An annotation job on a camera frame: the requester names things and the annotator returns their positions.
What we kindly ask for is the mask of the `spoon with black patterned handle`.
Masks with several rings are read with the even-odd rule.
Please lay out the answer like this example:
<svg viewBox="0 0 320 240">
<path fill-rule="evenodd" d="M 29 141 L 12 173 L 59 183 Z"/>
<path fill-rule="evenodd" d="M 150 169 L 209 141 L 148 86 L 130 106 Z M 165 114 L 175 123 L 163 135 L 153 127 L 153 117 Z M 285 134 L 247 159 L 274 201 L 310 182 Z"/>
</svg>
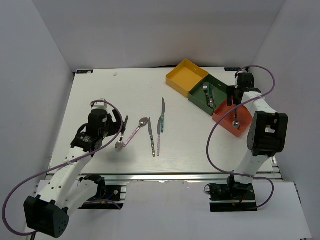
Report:
<svg viewBox="0 0 320 240">
<path fill-rule="evenodd" d="M 127 115 L 125 117 L 125 121 L 124 121 L 124 125 L 123 125 L 124 129 L 121 132 L 120 139 L 115 144 L 115 149 L 116 150 L 120 150 L 124 146 L 124 134 L 125 134 L 125 130 L 126 130 L 126 126 L 127 126 L 128 120 L 129 120 L 129 116 Z"/>
</svg>

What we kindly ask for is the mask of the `fork with black patterned handle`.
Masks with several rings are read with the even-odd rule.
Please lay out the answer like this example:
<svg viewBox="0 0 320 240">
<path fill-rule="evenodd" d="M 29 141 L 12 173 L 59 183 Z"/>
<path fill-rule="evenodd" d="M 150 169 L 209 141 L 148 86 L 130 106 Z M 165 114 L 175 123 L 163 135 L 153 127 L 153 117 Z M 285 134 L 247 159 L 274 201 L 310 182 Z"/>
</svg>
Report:
<svg viewBox="0 0 320 240">
<path fill-rule="evenodd" d="M 204 92 L 205 97 L 206 97 L 206 105 L 210 108 L 211 107 L 211 103 L 210 103 L 210 95 L 209 95 L 208 83 L 204 82 L 202 87 L 203 87 L 203 92 Z"/>
</svg>

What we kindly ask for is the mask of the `fork with green handle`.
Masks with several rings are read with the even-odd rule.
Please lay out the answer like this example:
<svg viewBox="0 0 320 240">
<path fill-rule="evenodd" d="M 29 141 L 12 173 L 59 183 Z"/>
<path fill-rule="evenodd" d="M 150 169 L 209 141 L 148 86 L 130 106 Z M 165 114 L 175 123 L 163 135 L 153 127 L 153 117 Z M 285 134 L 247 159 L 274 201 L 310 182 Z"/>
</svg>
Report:
<svg viewBox="0 0 320 240">
<path fill-rule="evenodd" d="M 209 102 L 210 102 L 210 107 L 214 110 L 216 108 L 216 104 L 215 104 L 215 98 L 214 98 L 213 85 L 211 83 L 209 84 Z"/>
</svg>

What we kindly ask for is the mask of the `spoon with green handle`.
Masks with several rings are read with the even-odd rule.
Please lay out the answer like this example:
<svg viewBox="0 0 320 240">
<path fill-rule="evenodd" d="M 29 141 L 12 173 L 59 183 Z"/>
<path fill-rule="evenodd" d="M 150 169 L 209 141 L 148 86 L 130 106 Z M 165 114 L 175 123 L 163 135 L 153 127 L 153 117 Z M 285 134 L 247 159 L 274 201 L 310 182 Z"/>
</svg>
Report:
<svg viewBox="0 0 320 240">
<path fill-rule="evenodd" d="M 238 108 L 236 108 L 235 110 L 234 110 L 234 121 L 233 121 L 233 123 L 232 123 L 232 125 L 233 125 L 233 128 L 235 128 L 235 129 L 239 129 L 240 128 L 240 122 L 239 122 L 239 118 L 238 118 Z"/>
</svg>

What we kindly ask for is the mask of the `spoon with pink handle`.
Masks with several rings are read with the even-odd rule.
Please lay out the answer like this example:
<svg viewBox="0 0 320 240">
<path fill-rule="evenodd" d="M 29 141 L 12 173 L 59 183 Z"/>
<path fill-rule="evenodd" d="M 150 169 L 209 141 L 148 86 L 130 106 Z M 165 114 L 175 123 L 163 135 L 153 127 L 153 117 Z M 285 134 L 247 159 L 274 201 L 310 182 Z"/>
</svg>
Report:
<svg viewBox="0 0 320 240">
<path fill-rule="evenodd" d="M 137 128 L 134 130 L 134 132 L 131 134 L 131 136 L 127 139 L 127 141 L 124 143 L 123 147 L 125 148 L 131 140 L 135 137 L 135 135 L 138 133 L 138 131 L 146 126 L 148 124 L 149 118 L 148 117 L 143 117 L 139 120 Z"/>
</svg>

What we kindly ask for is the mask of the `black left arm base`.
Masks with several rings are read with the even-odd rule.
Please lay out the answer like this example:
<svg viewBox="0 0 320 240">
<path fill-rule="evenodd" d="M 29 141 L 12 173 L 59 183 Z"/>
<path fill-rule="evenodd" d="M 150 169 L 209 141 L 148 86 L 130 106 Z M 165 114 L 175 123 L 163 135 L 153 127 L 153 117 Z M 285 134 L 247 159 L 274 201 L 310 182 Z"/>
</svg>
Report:
<svg viewBox="0 0 320 240">
<path fill-rule="evenodd" d="M 123 184 L 109 184 L 100 175 L 81 177 L 79 182 L 91 181 L 97 185 L 96 194 L 81 207 L 82 210 L 121 210 L 124 206 L 127 187 Z"/>
</svg>

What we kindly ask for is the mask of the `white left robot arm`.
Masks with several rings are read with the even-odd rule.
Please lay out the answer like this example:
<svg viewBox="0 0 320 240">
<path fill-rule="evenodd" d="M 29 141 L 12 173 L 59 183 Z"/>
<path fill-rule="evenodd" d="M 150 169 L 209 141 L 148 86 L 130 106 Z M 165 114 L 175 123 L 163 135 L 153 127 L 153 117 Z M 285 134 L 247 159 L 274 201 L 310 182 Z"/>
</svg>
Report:
<svg viewBox="0 0 320 240">
<path fill-rule="evenodd" d="M 65 158 L 49 183 L 35 197 L 29 196 L 23 204 L 27 226 L 30 229 L 59 238 L 67 229 L 70 217 L 90 200 L 100 200 L 106 194 L 105 179 L 92 174 L 80 179 L 73 188 L 83 168 L 95 153 L 102 149 L 103 140 L 123 131 L 124 122 L 116 110 L 94 109 L 88 122 L 77 131 Z"/>
</svg>

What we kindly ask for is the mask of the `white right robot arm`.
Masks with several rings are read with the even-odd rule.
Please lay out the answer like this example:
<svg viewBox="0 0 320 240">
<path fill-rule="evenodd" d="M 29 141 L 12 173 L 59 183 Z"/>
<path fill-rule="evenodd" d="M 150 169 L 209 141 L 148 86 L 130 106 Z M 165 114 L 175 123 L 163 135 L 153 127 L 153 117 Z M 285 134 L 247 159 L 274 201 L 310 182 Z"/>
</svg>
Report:
<svg viewBox="0 0 320 240">
<path fill-rule="evenodd" d="M 264 162 L 283 151 L 289 118 L 268 105 L 255 87 L 252 73 L 237 74 L 236 85 L 227 88 L 227 105 L 244 106 L 252 116 L 246 140 L 248 150 L 225 187 L 226 195 L 236 200 L 249 189 Z"/>
</svg>

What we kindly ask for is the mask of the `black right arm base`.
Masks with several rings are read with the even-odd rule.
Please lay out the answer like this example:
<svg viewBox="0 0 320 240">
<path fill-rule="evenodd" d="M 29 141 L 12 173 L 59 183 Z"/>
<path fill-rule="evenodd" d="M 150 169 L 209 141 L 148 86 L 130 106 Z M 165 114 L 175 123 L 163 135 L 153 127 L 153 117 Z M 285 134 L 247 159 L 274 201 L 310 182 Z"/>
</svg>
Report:
<svg viewBox="0 0 320 240">
<path fill-rule="evenodd" d="M 230 188 L 227 184 L 209 183 L 204 192 L 209 195 L 209 206 L 212 213 L 255 212 L 258 210 L 252 184 L 247 189 Z"/>
</svg>

